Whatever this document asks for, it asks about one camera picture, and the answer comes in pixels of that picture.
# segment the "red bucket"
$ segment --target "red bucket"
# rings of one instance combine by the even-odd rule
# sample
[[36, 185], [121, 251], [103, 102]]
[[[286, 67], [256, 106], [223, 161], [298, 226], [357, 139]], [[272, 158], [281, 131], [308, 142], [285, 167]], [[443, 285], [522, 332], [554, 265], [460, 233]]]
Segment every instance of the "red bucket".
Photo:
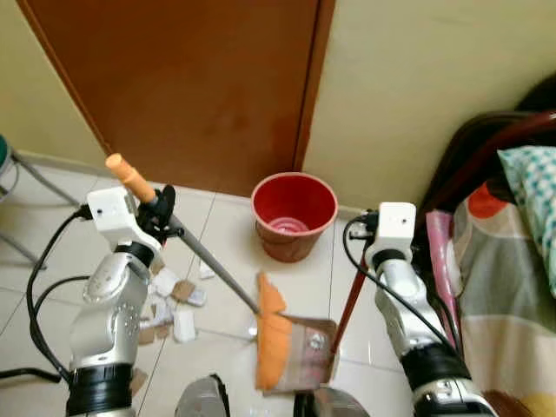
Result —
[[251, 195], [255, 229], [264, 250], [282, 262], [296, 262], [311, 252], [338, 213], [338, 200], [322, 180], [302, 172], [265, 178]]

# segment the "metal leg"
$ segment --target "metal leg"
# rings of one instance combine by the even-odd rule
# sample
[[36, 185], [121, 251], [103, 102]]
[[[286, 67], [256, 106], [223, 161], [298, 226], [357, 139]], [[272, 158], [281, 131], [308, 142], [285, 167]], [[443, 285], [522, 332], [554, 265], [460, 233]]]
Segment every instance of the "metal leg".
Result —
[[[22, 245], [21, 243], [16, 241], [13, 237], [8, 236], [8, 235], [4, 234], [3, 232], [0, 232], [0, 240], [8, 243], [11, 247], [16, 249], [19, 253], [21, 253], [21, 255], [23, 255], [27, 259], [29, 259], [33, 265], [35, 265], [38, 262], [38, 258], [30, 250], [28, 250], [24, 245]], [[43, 264], [41, 266], [41, 269], [46, 269], [46, 265]]]
[[62, 189], [59, 189], [56, 185], [54, 185], [52, 182], [50, 182], [49, 180], [47, 180], [46, 178], [44, 178], [40, 172], [38, 172], [35, 167], [33, 167], [30, 163], [28, 163], [27, 161], [25, 161], [16, 151], [12, 150], [12, 158], [15, 162], [19, 162], [21, 164], [22, 167], [24, 167], [27, 172], [29, 172], [31, 175], [33, 175], [37, 181], [39, 181], [44, 187], [50, 189], [51, 191], [53, 191], [54, 193], [60, 195], [64, 200], [66, 200], [67, 202], [69, 202], [70, 204], [79, 207], [79, 201], [76, 200], [75, 198], [73, 198], [71, 195], [69, 195], [68, 193], [66, 193], [65, 191], [63, 191]]

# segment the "checkered pillow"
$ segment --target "checkered pillow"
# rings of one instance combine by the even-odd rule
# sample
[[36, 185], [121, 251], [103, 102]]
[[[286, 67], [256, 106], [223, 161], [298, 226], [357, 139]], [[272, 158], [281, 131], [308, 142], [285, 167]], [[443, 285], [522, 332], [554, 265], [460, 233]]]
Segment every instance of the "checkered pillow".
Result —
[[524, 146], [499, 150], [498, 156], [556, 297], [556, 148]]

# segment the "yellow wall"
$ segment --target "yellow wall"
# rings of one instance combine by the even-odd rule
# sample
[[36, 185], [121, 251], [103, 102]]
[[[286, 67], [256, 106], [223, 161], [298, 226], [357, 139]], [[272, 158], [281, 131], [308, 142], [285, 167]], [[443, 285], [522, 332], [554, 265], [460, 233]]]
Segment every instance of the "yellow wall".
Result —
[[551, 0], [337, 0], [304, 170], [418, 202], [451, 134], [556, 71]]
[[103, 166], [100, 145], [15, 0], [0, 0], [0, 133], [22, 151]]

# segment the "brown door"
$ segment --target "brown door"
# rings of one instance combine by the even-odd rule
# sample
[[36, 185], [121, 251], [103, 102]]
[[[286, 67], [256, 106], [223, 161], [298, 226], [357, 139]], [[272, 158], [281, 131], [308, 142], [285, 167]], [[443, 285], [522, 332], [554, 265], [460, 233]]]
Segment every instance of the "brown door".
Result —
[[107, 152], [246, 195], [294, 167], [319, 0], [20, 0]]

